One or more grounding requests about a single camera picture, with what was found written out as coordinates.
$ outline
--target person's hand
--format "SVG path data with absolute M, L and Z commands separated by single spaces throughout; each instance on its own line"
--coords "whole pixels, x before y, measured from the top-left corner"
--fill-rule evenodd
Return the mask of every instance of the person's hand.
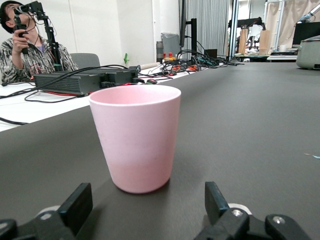
M 13 49 L 12 49 L 12 53 L 13 54 L 21 54 L 22 50 L 25 48 L 29 48 L 28 45 L 28 37 L 26 35 L 24 35 L 23 37 L 19 37 L 19 34 L 21 33 L 25 33 L 26 30 L 25 29 L 18 29 L 15 30 L 13 33 Z

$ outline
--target person's neck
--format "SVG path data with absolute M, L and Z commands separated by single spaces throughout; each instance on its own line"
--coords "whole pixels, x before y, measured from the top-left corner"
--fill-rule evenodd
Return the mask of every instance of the person's neck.
M 27 37 L 29 38 L 29 41 L 34 44 L 36 47 L 39 47 L 42 45 L 41 37 L 39 36 L 37 30 L 34 28 L 32 30 L 27 29 Z

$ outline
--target cup rim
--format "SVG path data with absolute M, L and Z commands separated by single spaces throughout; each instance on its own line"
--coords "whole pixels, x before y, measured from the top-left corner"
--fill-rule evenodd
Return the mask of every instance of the cup rim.
M 94 97 L 95 95 L 97 94 L 101 94 L 102 92 L 106 92 L 106 91 L 110 91 L 111 89 L 114 89 L 114 88 L 141 88 L 141 87 L 146 87 L 146 88 L 154 88 L 154 87 L 157 87 L 157 88 L 170 88 L 172 90 L 175 90 L 176 92 L 174 94 L 172 94 L 172 96 L 170 97 L 167 97 L 166 99 L 163 99 L 163 100 L 155 100 L 155 101 L 149 101 L 149 102 L 142 102 L 142 103 L 123 103 L 123 104 L 119 104 L 119 103 L 106 103 L 106 102 L 100 102 L 100 101 L 96 101 L 96 100 L 93 100 L 92 97 Z M 101 89 L 101 90 L 98 90 L 98 91 L 95 91 L 93 93 L 91 93 L 89 95 L 89 102 L 90 103 L 93 103 L 93 104 L 97 104 L 97 105 L 103 105 L 103 106 L 113 106 L 113 107 L 134 107 L 134 106 L 146 106 L 146 105 L 154 105 L 154 104 L 160 104 L 160 103 L 165 103 L 165 102 L 169 102 L 171 100 L 174 100 L 178 97 L 181 96 L 181 90 L 176 88 L 176 87 L 173 87 L 173 86 L 167 86 L 167 85 L 142 85 L 142 84 L 139 84 L 139 85 L 130 85 L 130 86 L 115 86 L 115 87 L 112 87 L 112 88 L 105 88 L 105 89 Z

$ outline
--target corrugated metal panel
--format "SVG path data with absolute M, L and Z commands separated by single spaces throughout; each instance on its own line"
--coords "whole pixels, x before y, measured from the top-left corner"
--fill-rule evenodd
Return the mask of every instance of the corrugated metal panel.
M 186 20 L 197 20 L 197 41 L 205 49 L 217 49 L 218 55 L 226 55 L 229 0 L 186 0 Z M 191 37 L 191 26 L 185 35 Z M 191 49 L 191 39 L 186 38 L 183 49 Z M 203 53 L 198 44 L 198 52 Z

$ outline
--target pink cup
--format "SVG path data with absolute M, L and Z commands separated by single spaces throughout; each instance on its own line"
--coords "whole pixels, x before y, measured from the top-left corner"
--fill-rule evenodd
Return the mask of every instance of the pink cup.
M 181 91 L 164 85 L 117 86 L 89 96 L 90 108 L 114 184 L 141 194 L 170 178 Z

